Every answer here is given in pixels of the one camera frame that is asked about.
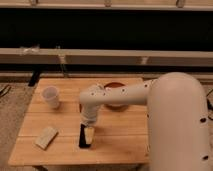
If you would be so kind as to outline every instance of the black object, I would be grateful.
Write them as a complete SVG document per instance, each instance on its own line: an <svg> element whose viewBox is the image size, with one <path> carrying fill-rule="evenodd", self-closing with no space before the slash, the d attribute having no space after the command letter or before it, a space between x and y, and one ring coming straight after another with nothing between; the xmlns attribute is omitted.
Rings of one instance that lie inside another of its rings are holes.
<svg viewBox="0 0 213 171"><path fill-rule="evenodd" d="M0 9L0 47L213 50L212 11Z"/></svg>
<svg viewBox="0 0 213 171"><path fill-rule="evenodd" d="M59 64L8 64L0 63L0 71L34 71L39 68L42 72L56 71L61 72ZM84 72L213 72L213 67L200 67L200 66L139 66L139 65L80 65L69 64L66 65L67 72L84 73Z"/></svg>
<svg viewBox="0 0 213 171"><path fill-rule="evenodd" d="M33 166L36 170L38 171L48 171L45 167L43 166Z"/></svg>
<svg viewBox="0 0 213 171"><path fill-rule="evenodd" d="M207 99L207 106L208 106L209 110L213 110L213 106L212 106L212 104L211 104L209 99Z"/></svg>
<svg viewBox="0 0 213 171"><path fill-rule="evenodd" d="M81 124L80 137L79 137L79 147L80 148L89 148L91 146L91 144L86 144L84 128L86 128L86 126Z"/></svg>
<svg viewBox="0 0 213 171"><path fill-rule="evenodd" d="M28 84L29 87L33 87L33 86L35 85L35 83L38 82L39 77L40 77L40 74L41 74L41 71L40 71L40 70L35 70L35 71L33 72L33 75L32 75L32 77L31 77L31 79L30 79L29 84Z"/></svg>

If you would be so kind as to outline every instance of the wooden table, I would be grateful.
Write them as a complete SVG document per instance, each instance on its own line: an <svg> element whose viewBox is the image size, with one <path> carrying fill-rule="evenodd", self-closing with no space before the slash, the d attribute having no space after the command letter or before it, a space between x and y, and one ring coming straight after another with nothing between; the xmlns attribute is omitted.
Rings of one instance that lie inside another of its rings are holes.
<svg viewBox="0 0 213 171"><path fill-rule="evenodd" d="M94 141L89 149L80 149L80 113L78 96L81 90L96 83L121 82L134 84L141 78L69 78L41 79L35 90L14 149L11 166L121 164L148 162L147 113L145 106L131 105L125 111L101 107ZM40 93L46 86L59 88L60 108L50 109ZM36 137L47 126L59 130L46 151L38 148Z"/></svg>
<svg viewBox="0 0 213 171"><path fill-rule="evenodd" d="M36 7L38 8L95 8L115 7L120 9L140 8L149 9L175 9L176 3L182 1L183 6L191 10L212 11L212 0L1 0L0 7Z"/></svg>

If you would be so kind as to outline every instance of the table leg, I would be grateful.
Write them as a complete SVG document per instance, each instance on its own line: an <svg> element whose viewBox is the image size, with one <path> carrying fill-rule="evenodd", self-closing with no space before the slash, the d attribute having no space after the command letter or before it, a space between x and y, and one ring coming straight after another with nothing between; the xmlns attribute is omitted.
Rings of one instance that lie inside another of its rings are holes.
<svg viewBox="0 0 213 171"><path fill-rule="evenodd" d="M35 169L37 169L38 171L48 171L45 167L43 166L33 166Z"/></svg>
<svg viewBox="0 0 213 171"><path fill-rule="evenodd" d="M148 171L149 165L148 164L138 164L135 168L135 171Z"/></svg>

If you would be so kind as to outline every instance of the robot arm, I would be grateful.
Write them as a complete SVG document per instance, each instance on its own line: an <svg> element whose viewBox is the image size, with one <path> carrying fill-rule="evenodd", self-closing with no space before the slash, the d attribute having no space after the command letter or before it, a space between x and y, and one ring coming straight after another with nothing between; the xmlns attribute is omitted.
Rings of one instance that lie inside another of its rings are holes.
<svg viewBox="0 0 213 171"><path fill-rule="evenodd" d="M119 88L105 89L92 85L80 94L82 122L92 126L97 121L98 109L102 104L146 105L147 96L154 80Z"/></svg>
<svg viewBox="0 0 213 171"><path fill-rule="evenodd" d="M190 75L169 73L111 90L92 86L81 92L80 103L89 126L101 104L147 104L151 171L210 171L205 92Z"/></svg>

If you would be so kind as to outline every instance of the cable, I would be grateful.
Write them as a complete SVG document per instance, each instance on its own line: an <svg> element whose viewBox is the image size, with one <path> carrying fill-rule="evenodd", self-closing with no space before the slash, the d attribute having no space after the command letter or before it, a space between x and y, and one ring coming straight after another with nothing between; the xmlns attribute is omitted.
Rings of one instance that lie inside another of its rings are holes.
<svg viewBox="0 0 213 171"><path fill-rule="evenodd" d="M9 93L11 89L11 86L9 84L7 84L6 86L4 86L1 90L0 90L0 98L5 96L7 93Z"/></svg>
<svg viewBox="0 0 213 171"><path fill-rule="evenodd" d="M209 120L213 121L213 118L211 118L210 116L208 116Z"/></svg>
<svg viewBox="0 0 213 171"><path fill-rule="evenodd" d="M212 92L213 92L213 89L211 89L211 90L207 93L206 97L208 97Z"/></svg>

